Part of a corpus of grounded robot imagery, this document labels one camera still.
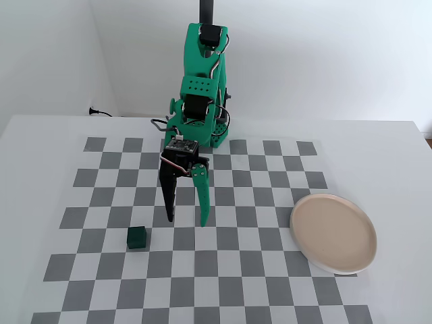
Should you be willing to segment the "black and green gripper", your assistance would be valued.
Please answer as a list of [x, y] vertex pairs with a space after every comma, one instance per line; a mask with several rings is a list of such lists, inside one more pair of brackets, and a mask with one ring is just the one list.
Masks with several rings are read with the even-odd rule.
[[182, 176], [192, 176], [200, 203], [200, 226], [206, 226], [210, 213], [208, 171], [209, 160], [206, 157], [200, 157], [198, 152], [192, 154], [173, 150], [164, 150], [161, 153], [159, 181], [169, 222], [173, 222], [175, 215], [174, 202], [177, 178]]

